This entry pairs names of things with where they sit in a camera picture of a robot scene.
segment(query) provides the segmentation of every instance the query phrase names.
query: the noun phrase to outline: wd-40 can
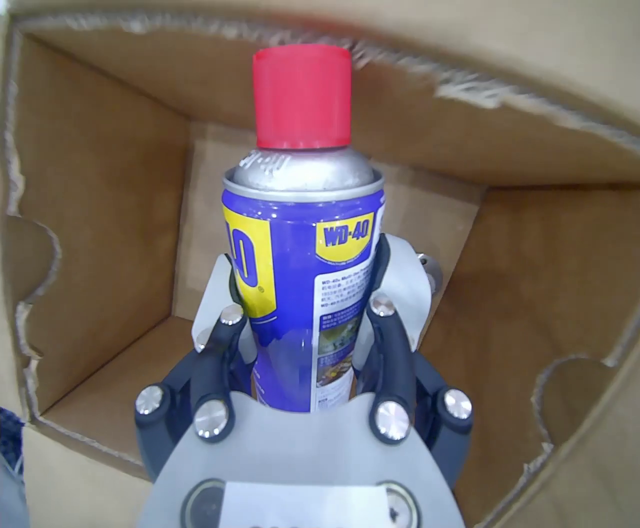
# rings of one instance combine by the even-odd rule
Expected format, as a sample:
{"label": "wd-40 can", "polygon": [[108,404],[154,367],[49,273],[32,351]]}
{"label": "wd-40 can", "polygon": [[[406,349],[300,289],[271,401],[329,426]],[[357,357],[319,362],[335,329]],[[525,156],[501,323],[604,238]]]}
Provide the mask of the wd-40 can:
{"label": "wd-40 can", "polygon": [[258,357],[259,401],[345,403],[385,204],[349,147],[351,57],[291,45],[253,58],[258,148],[225,175],[230,254]]}

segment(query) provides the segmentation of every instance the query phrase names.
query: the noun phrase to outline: silver screw head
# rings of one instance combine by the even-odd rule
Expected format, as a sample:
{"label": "silver screw head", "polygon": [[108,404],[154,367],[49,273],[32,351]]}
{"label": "silver screw head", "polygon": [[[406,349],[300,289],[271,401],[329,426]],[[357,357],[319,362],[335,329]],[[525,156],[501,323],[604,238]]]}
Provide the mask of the silver screw head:
{"label": "silver screw head", "polygon": [[411,428],[411,420],[402,405],[391,400],[378,405],[375,421],[380,434],[389,440],[404,439]]}
{"label": "silver screw head", "polygon": [[162,403],[164,391],[157,385],[149,385],[140,391],[136,398],[136,412],[138,414],[151,414]]}
{"label": "silver screw head", "polygon": [[200,438],[218,436],[229,422],[229,409],[219,399],[206,401],[193,416],[193,427]]}
{"label": "silver screw head", "polygon": [[242,319],[244,315],[244,310],[242,306],[237,303],[233,303],[222,310],[220,314],[220,322],[222,324],[228,324],[232,326],[233,324],[237,324]]}
{"label": "silver screw head", "polygon": [[396,312],[393,301],[382,292],[374,293],[369,304],[373,313],[380,317],[392,316]]}
{"label": "silver screw head", "polygon": [[200,332],[197,337],[196,337],[196,350],[198,352],[202,352],[204,350],[204,347],[206,347],[207,345],[207,341],[209,340],[209,337],[211,336],[211,331],[213,329],[212,328],[205,328],[204,330],[202,330],[202,332]]}
{"label": "silver screw head", "polygon": [[420,514],[411,494],[395,482],[381,485],[387,489],[389,517],[394,528],[418,528]]}
{"label": "silver screw head", "polygon": [[444,393],[444,406],[451,416],[459,420],[469,418],[473,410],[469,396],[456,388],[450,388]]}

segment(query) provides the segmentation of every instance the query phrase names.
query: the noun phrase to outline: cardboard box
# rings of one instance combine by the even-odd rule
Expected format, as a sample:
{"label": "cardboard box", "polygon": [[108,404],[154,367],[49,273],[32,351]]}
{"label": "cardboard box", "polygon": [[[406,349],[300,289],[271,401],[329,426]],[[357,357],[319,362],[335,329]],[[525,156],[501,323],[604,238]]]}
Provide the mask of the cardboard box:
{"label": "cardboard box", "polygon": [[353,139],[387,178],[384,229],[445,273],[420,351],[476,406],[465,520],[635,518],[640,75],[619,50],[637,7],[610,27],[604,4],[445,4],[12,7],[0,403],[31,419],[33,526],[134,525],[150,483],[132,402],[191,348],[227,249],[221,175],[253,144],[251,56],[318,40],[353,51]]}

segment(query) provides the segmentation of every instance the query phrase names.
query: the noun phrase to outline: red plastic cap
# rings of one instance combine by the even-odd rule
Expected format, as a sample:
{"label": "red plastic cap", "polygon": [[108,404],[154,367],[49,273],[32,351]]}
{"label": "red plastic cap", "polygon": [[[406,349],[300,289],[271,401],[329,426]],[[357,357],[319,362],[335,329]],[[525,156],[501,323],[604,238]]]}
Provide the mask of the red plastic cap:
{"label": "red plastic cap", "polygon": [[294,44],[253,56],[258,147],[327,148],[351,143],[351,54]]}

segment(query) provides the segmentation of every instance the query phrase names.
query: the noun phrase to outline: blue can label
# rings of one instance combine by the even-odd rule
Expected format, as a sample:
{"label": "blue can label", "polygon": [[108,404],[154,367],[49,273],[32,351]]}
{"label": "blue can label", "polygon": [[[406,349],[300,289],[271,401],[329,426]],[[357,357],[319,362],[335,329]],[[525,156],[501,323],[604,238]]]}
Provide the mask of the blue can label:
{"label": "blue can label", "polygon": [[237,284],[258,348],[259,401],[309,412],[345,403],[384,194],[297,204],[224,191]]}

